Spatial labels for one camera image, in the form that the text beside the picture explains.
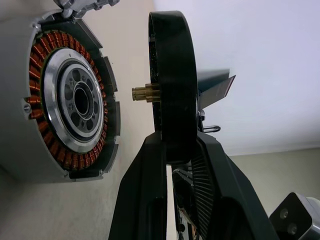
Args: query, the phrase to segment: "copper coil winding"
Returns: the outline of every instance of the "copper coil winding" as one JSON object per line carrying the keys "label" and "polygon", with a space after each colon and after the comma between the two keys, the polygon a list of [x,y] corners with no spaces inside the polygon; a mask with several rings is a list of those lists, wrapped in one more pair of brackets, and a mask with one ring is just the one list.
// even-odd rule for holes
{"label": "copper coil winding", "polygon": [[90,58],[90,62],[89,62],[89,64],[91,65],[91,67],[93,68],[94,67],[94,65],[95,65],[95,62]]}
{"label": "copper coil winding", "polygon": [[98,147],[99,153],[101,153],[101,151],[102,151],[102,145],[101,145],[100,142],[98,142],[97,147]]}
{"label": "copper coil winding", "polygon": [[66,149],[64,147],[61,147],[57,157],[57,161],[60,163],[63,163],[65,161],[65,156],[66,156]]}
{"label": "copper coil winding", "polygon": [[53,135],[52,131],[48,131],[48,133],[43,137],[43,140],[44,140],[45,144],[48,146],[48,145],[50,145],[53,138],[54,138],[54,135]]}
{"label": "copper coil winding", "polygon": [[35,51],[35,53],[39,56],[39,58],[42,61],[45,60],[45,58],[46,58],[45,50],[43,49],[43,47],[39,43],[36,43],[35,45],[33,45],[32,49]]}
{"label": "copper coil winding", "polygon": [[107,136],[107,133],[105,131],[102,131],[101,136],[105,139]]}
{"label": "copper coil winding", "polygon": [[68,47],[69,46],[69,40],[68,40],[68,35],[66,33],[61,33],[61,39],[62,39],[62,45],[64,47]]}
{"label": "copper coil winding", "polygon": [[58,31],[54,31],[53,32],[53,36],[54,36],[54,39],[56,41],[56,45],[58,48],[61,48],[63,43],[62,43],[62,38],[61,38],[61,35],[60,33],[58,33]]}
{"label": "copper coil winding", "polygon": [[89,152],[89,155],[90,155],[90,163],[93,164],[95,162],[95,160],[96,160],[96,155],[95,155],[94,151],[91,150]]}
{"label": "copper coil winding", "polygon": [[51,45],[52,49],[56,49],[57,48],[57,44],[56,44],[56,40],[55,37],[52,33],[47,33],[45,35],[46,39],[48,40],[49,44]]}
{"label": "copper coil winding", "polygon": [[94,73],[97,75],[98,74],[98,68],[96,67],[96,66],[94,66],[93,68],[92,68],[92,70],[94,71]]}
{"label": "copper coil winding", "polygon": [[81,46],[80,46],[80,42],[78,42],[78,40],[74,40],[74,42],[75,42],[75,50],[78,52],[78,53],[80,53],[80,48],[81,48]]}
{"label": "copper coil winding", "polygon": [[91,164],[91,160],[90,160],[89,154],[85,154],[84,155],[84,166],[87,168],[90,166],[90,164]]}
{"label": "copper coil winding", "polygon": [[[40,38],[36,39],[36,43],[32,46],[31,54],[30,54],[30,66],[29,66],[29,88],[31,91],[34,91],[34,94],[39,94],[41,90],[41,85],[38,81],[41,81],[41,70],[44,67],[44,61],[48,54],[50,54],[56,48],[68,47],[71,49],[75,49],[78,53],[80,53],[87,62],[91,65],[93,72],[96,75],[96,78],[99,82],[101,94],[103,98],[106,98],[106,93],[103,91],[104,85],[101,83],[102,78],[99,75],[98,68],[95,66],[94,60],[91,58],[90,53],[86,51],[85,47],[77,41],[70,34],[53,30],[45,33]],[[38,95],[31,95],[26,98],[26,101],[31,105],[41,104],[42,99]],[[107,101],[103,101],[104,107],[107,106]],[[44,116],[44,112],[42,109],[33,109],[29,114],[30,119],[38,119]],[[47,121],[41,121],[38,123],[39,131],[44,134],[49,129],[49,124]],[[91,164],[95,162],[98,158],[100,152],[103,149],[106,138],[106,131],[108,126],[104,124],[103,131],[100,136],[100,140],[96,144],[96,146],[86,154],[76,154],[72,151],[66,150],[60,142],[55,139],[53,132],[49,129],[47,133],[43,136],[43,140],[45,144],[48,146],[50,153],[52,156],[65,168],[72,170],[80,170],[83,168],[89,167]]]}
{"label": "copper coil winding", "polygon": [[52,154],[53,157],[57,155],[59,149],[59,142],[57,140],[54,140],[53,144],[51,145],[49,151]]}
{"label": "copper coil winding", "polygon": [[83,155],[80,155],[78,165],[79,165],[79,169],[83,169],[85,167],[85,160]]}
{"label": "copper coil winding", "polygon": [[93,153],[95,155],[95,158],[97,159],[97,157],[99,156],[99,149],[96,146],[93,148]]}
{"label": "copper coil winding", "polygon": [[42,121],[42,122],[38,123],[38,128],[39,128],[40,133],[43,133],[48,128],[48,122]]}
{"label": "copper coil winding", "polygon": [[82,56],[85,56],[86,55],[86,49],[83,45],[80,45],[80,53]]}
{"label": "copper coil winding", "polygon": [[102,81],[101,76],[99,74],[96,75],[96,78],[98,79],[99,83]]}
{"label": "copper coil winding", "polygon": [[29,74],[30,74],[30,77],[36,78],[38,80],[41,78],[40,72],[32,65],[29,68]]}
{"label": "copper coil winding", "polygon": [[72,153],[71,153],[71,151],[67,151],[66,154],[65,154],[65,159],[64,159],[64,162],[63,162],[63,166],[66,169],[69,169],[71,163],[72,163]]}
{"label": "copper coil winding", "polygon": [[41,103],[41,97],[35,96],[35,95],[31,95],[31,96],[26,98],[26,102],[28,104],[31,104],[31,105],[40,104]]}
{"label": "copper coil winding", "polygon": [[71,168],[72,169],[77,169],[78,168],[78,154],[73,154]]}
{"label": "copper coil winding", "polygon": [[41,109],[32,110],[29,115],[29,119],[38,119],[44,116],[44,112]]}
{"label": "copper coil winding", "polygon": [[43,62],[40,60],[40,58],[35,54],[35,53],[31,53],[30,55],[30,62],[32,63],[32,65],[34,65],[35,67],[41,69],[43,66]]}
{"label": "copper coil winding", "polygon": [[71,49],[75,49],[75,40],[74,40],[74,38],[70,34],[68,34],[67,36],[68,36],[68,40],[69,40],[69,47]]}
{"label": "copper coil winding", "polygon": [[47,54],[51,53],[52,49],[51,49],[51,47],[49,46],[49,42],[47,41],[46,38],[41,37],[41,38],[40,38],[40,43],[41,43],[42,47],[45,49],[45,51],[46,51]]}
{"label": "copper coil winding", "polygon": [[87,60],[88,62],[90,61],[91,57],[90,57],[90,53],[88,53],[87,51],[84,54],[84,58],[85,60]]}
{"label": "copper coil winding", "polygon": [[29,88],[30,88],[30,90],[38,92],[38,91],[40,91],[40,84],[37,83],[35,80],[30,79]]}

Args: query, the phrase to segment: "white wall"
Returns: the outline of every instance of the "white wall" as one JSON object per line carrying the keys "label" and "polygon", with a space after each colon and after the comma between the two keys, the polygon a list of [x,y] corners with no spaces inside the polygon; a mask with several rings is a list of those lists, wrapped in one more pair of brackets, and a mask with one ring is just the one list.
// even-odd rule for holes
{"label": "white wall", "polygon": [[291,193],[320,199],[320,148],[232,156],[270,215]]}

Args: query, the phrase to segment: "silver motor casing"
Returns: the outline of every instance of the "silver motor casing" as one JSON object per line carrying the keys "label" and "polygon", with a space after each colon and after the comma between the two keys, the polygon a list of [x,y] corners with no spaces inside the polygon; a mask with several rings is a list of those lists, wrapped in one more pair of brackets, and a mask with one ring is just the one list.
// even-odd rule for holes
{"label": "silver motor casing", "polygon": [[[117,86],[107,57],[102,57],[99,41],[82,19],[61,21],[61,10],[36,17],[15,18],[0,22],[0,166],[15,179],[24,182],[52,183],[101,179],[114,162],[120,135],[120,104],[115,101]],[[39,132],[37,121],[28,119],[30,106],[25,98],[29,88],[29,58],[36,34],[46,29],[70,33],[84,43],[99,69],[107,95],[109,123],[106,145],[96,164],[78,172],[69,172],[50,154]]]}

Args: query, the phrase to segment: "electric motor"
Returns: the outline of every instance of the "electric motor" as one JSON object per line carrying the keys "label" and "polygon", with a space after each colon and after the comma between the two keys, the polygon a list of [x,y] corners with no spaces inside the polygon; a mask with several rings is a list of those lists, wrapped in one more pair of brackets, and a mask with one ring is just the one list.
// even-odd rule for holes
{"label": "electric motor", "polygon": [[18,180],[99,179],[116,156],[110,62],[85,22],[66,12],[0,23],[0,165]]}

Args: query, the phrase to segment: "bolt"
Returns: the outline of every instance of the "bolt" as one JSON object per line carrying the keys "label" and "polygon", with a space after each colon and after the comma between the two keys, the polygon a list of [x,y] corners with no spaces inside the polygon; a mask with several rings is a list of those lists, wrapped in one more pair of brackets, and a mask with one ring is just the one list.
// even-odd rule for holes
{"label": "bolt", "polygon": [[29,114],[31,112],[31,106],[26,104],[24,105],[23,110],[25,113]]}

